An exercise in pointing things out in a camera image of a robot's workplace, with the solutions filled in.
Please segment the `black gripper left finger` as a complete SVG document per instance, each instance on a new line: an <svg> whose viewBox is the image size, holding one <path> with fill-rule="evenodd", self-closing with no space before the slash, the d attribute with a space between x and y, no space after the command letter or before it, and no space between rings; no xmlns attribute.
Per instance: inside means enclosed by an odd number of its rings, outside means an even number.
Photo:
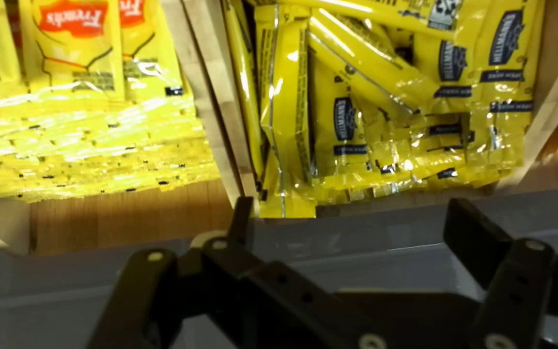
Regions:
<svg viewBox="0 0 558 349"><path fill-rule="evenodd" d="M87 349L170 349L197 316L236 349L329 349L319 312L325 293L249 250L251 205L238 198L226 235L182 256L164 248L131 254Z"/></svg>

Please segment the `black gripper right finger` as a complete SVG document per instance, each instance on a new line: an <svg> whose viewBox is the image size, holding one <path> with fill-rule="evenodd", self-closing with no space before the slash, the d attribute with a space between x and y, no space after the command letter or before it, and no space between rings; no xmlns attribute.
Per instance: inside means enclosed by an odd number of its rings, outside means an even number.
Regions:
<svg viewBox="0 0 558 349"><path fill-rule="evenodd" d="M558 318L558 252L540 238L513 238L472 202L451 198L443 242L484 289L468 328L470 349L558 349L542 337Z"/></svg>

